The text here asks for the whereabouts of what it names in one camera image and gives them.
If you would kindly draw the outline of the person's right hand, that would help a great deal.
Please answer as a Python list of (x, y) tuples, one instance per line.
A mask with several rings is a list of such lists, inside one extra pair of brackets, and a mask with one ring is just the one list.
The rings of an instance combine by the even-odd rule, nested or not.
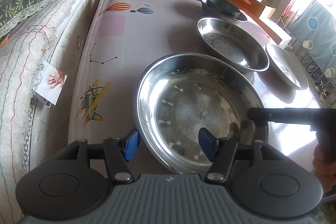
[(324, 162), (324, 154), (321, 146), (318, 144), (314, 150), (313, 166), (315, 168), (315, 177), (319, 179), (324, 192), (329, 192), (336, 184), (335, 162)]

